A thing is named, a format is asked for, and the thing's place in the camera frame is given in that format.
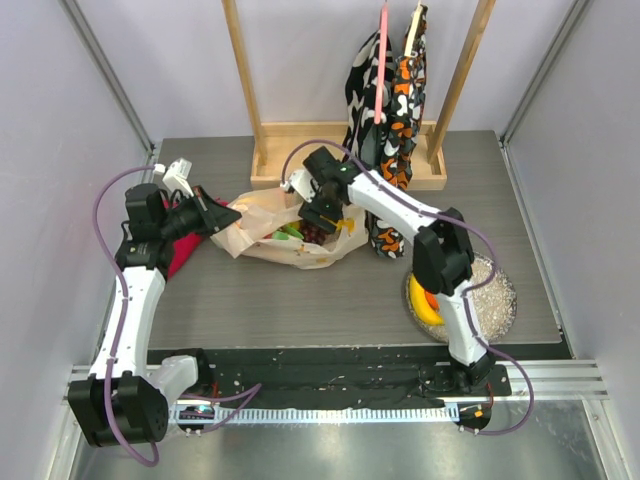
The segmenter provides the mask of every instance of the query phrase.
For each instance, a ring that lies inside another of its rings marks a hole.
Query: red cloth
[[[224,205],[225,207],[228,205],[227,202],[216,199],[220,205]],[[189,257],[193,253],[193,251],[202,243],[204,240],[204,236],[197,235],[195,233],[190,233],[184,238],[180,240],[176,240],[173,242],[173,260],[171,261],[171,265],[169,265],[169,275],[168,278],[173,277],[178,270],[182,268],[182,266],[189,260]]]

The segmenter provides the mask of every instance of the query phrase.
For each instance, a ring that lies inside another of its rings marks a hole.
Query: yellow object
[[[344,218],[342,220],[338,220],[338,223],[334,222],[333,220],[328,219],[324,215],[320,216],[320,218],[322,218],[323,220],[326,220],[331,225],[336,227],[336,231],[337,232],[342,230],[342,227],[347,227],[347,230],[349,230],[349,235],[351,235],[353,233],[353,230],[356,228],[356,222],[355,222],[355,220],[353,218]]]
[[[420,286],[416,277],[411,274],[409,279],[409,301],[416,316],[427,325],[444,325],[442,317],[429,305],[425,293],[424,288]]]

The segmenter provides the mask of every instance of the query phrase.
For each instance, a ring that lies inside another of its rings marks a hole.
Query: pink strap
[[[382,89],[384,88],[384,67],[387,62],[387,25],[389,10],[384,2],[380,10],[380,57],[378,58],[378,83],[376,85],[376,108],[373,122],[378,125],[382,115]]]

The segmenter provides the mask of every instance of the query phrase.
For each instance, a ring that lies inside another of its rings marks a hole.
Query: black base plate
[[[558,344],[500,345],[499,348],[517,360],[571,358],[564,336],[562,338]],[[453,391],[423,393],[420,381],[425,380],[425,374],[420,371],[427,368],[427,372],[429,369],[437,372],[443,368],[441,362],[449,358],[445,345],[229,348],[205,350],[205,353],[211,364],[216,365],[220,396],[233,395],[262,383],[260,393],[251,401],[253,408],[427,408],[442,404],[434,397],[469,395]],[[160,364],[170,354],[170,350],[151,350],[148,363]],[[508,381],[506,385],[501,381],[505,376],[503,368],[495,367],[495,373],[489,378],[495,396],[511,392]],[[487,396],[487,389],[483,386],[471,395]],[[235,407],[239,403],[225,406]]]
[[[426,397],[486,397],[489,395],[487,384],[491,385],[494,397],[508,397],[511,395],[511,383],[504,365],[494,365],[489,372],[486,383],[463,391],[452,381],[452,367],[450,365],[422,366],[420,368],[420,383]]]

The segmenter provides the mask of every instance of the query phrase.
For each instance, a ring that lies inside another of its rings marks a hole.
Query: wooden base
[[[432,131],[434,125],[435,122],[423,122],[418,145],[411,157],[413,178],[409,183],[409,190],[442,190],[447,183],[447,170],[444,165],[442,149],[438,151],[437,162],[433,166],[427,162],[427,132]],[[251,167],[251,186],[254,190],[279,186],[282,166],[287,156],[302,142],[312,138],[320,138],[342,143],[347,131],[347,123],[263,123],[262,129],[265,134],[267,159],[266,162],[262,161],[258,150],[254,150]],[[320,146],[320,144],[313,144],[300,150],[291,160],[287,173],[300,168],[302,161]],[[334,156],[342,158],[341,152],[332,147],[327,148]]]

